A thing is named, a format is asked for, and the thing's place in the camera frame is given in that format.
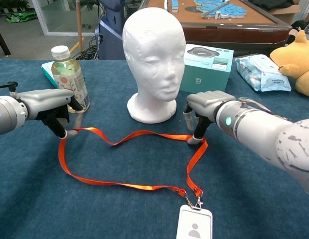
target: blue puzzle piece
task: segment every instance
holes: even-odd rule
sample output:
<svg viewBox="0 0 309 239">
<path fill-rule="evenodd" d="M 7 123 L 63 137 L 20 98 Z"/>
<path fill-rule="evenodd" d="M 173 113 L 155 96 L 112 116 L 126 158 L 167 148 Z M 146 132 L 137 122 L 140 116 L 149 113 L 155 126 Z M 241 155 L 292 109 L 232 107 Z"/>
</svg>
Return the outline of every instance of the blue puzzle piece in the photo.
<svg viewBox="0 0 309 239">
<path fill-rule="evenodd" d="M 224 3 L 221 0 L 196 0 L 195 2 L 196 4 L 199 5 L 197 6 L 197 9 L 203 13 L 212 11 L 216 9 L 217 7 L 224 5 Z M 244 17 L 247 13 L 244 7 L 236 6 L 232 3 L 229 3 L 228 5 L 225 5 L 217 9 L 216 11 L 220 11 L 221 14 L 228 14 L 232 18 Z M 204 17 L 214 17 L 214 15 L 215 15 L 215 11 L 209 13 L 208 16 L 204 16 Z"/>
<path fill-rule="evenodd" d="M 179 7 L 178 0 L 172 0 L 172 7 Z"/>
</svg>

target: metal clip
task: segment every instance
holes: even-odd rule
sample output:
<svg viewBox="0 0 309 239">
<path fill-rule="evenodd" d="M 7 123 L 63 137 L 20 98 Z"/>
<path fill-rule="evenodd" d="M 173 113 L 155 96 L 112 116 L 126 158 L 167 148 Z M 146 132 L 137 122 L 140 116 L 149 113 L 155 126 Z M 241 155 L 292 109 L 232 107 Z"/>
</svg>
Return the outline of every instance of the metal clip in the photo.
<svg viewBox="0 0 309 239">
<path fill-rule="evenodd" d="M 187 195 L 187 194 L 184 196 L 184 198 L 185 198 L 186 202 L 188 203 L 189 207 L 191 207 L 191 208 L 193 209 L 194 206 L 193 206 L 193 204 L 191 203 L 190 199 L 188 198 L 188 195 Z"/>
<path fill-rule="evenodd" d="M 201 202 L 201 198 L 200 197 L 198 197 L 198 200 L 197 200 L 195 206 L 191 203 L 191 201 L 188 198 L 187 194 L 184 196 L 184 198 L 185 198 L 186 202 L 188 203 L 189 207 L 191 207 L 192 210 L 197 210 L 197 211 L 201 210 L 201 208 L 202 208 L 201 206 L 202 206 L 203 202 Z"/>
<path fill-rule="evenodd" d="M 196 204 L 195 204 L 195 207 L 196 207 L 197 209 L 199 208 L 199 211 L 200 211 L 201 208 L 202 208 L 202 204 L 203 204 L 203 202 L 201 202 L 201 198 L 198 197 L 198 200 L 197 200 L 197 202 L 196 202 Z"/>
</svg>

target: green bag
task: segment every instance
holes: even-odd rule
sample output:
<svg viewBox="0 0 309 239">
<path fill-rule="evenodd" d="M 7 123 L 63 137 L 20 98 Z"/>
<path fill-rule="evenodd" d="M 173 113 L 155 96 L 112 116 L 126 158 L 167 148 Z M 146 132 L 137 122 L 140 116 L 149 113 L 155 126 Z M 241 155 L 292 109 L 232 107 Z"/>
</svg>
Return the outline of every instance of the green bag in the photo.
<svg viewBox="0 0 309 239">
<path fill-rule="evenodd" d="M 17 22 L 24 22 L 30 21 L 37 18 L 35 12 L 24 12 L 24 13 L 7 13 L 6 14 L 6 21 L 8 23 L 17 23 Z"/>
</svg>

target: cardboard box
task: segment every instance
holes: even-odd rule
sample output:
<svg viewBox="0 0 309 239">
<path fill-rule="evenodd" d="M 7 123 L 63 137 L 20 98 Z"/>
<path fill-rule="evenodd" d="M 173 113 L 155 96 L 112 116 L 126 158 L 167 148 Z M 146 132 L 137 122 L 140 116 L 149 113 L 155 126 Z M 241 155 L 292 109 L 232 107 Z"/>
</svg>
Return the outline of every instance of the cardboard box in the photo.
<svg viewBox="0 0 309 239">
<path fill-rule="evenodd" d="M 190 93 L 225 91 L 233 50 L 187 44 L 180 90 Z"/>
<path fill-rule="evenodd" d="M 274 17 L 286 22 L 287 24 L 293 24 L 293 18 L 295 13 L 301 12 L 299 6 L 300 0 L 294 0 L 295 5 L 287 8 L 276 8 L 269 11 Z"/>
</svg>

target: product box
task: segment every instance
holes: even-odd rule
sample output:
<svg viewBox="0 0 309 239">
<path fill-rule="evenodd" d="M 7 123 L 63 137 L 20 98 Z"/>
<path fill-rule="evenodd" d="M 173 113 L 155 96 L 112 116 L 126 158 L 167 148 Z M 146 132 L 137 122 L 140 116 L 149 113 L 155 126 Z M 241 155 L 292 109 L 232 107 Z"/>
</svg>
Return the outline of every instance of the product box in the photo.
<svg viewBox="0 0 309 239">
<path fill-rule="evenodd" d="M 233 50 L 187 44 L 180 90 L 190 93 L 224 91 L 231 72 Z"/>
</svg>

